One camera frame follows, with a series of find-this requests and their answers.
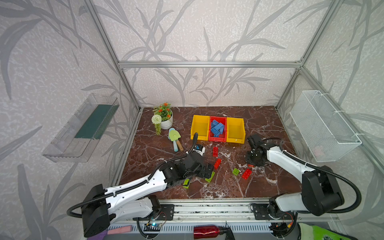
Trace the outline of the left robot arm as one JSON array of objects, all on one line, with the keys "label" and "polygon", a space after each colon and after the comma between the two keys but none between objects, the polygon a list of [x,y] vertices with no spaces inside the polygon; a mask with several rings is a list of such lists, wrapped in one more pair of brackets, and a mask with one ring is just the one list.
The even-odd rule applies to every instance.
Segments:
[{"label": "left robot arm", "polygon": [[212,164],[205,163],[201,151],[190,151],[127,184],[106,189],[102,185],[93,187],[83,202],[67,210],[67,215],[82,219],[84,237],[90,238],[118,221],[158,216],[161,205],[155,193],[180,186],[194,177],[209,179],[213,169]]}]

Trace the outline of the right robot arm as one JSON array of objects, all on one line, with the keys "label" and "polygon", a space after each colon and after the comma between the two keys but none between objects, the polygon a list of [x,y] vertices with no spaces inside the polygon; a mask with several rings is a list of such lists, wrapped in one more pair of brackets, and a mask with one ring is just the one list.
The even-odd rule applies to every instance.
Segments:
[{"label": "right robot arm", "polygon": [[[283,141],[274,143],[273,138],[262,139],[258,135],[247,137],[251,149],[246,154],[246,162],[255,167],[273,163],[295,177],[302,185],[299,193],[284,194],[270,198],[268,214],[279,219],[285,212],[295,212],[321,216],[323,214],[342,214],[355,210],[362,202],[360,189],[350,180],[336,174],[327,166],[316,166],[290,154],[283,147]],[[349,185],[356,199],[349,207],[342,208],[344,195],[338,181]]]}]

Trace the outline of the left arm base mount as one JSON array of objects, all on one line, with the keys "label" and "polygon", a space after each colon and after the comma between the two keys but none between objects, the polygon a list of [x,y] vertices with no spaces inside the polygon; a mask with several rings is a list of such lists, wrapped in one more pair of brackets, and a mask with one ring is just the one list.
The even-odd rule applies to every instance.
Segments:
[{"label": "left arm base mount", "polygon": [[161,204],[161,209],[155,213],[151,213],[141,221],[172,221],[174,219],[175,205]]}]

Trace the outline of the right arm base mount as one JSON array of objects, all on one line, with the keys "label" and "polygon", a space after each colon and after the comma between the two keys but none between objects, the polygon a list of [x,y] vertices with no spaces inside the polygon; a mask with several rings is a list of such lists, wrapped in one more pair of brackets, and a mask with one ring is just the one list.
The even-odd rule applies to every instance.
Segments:
[{"label": "right arm base mount", "polygon": [[255,220],[294,220],[295,213],[284,212],[275,203],[251,203],[250,210]]}]

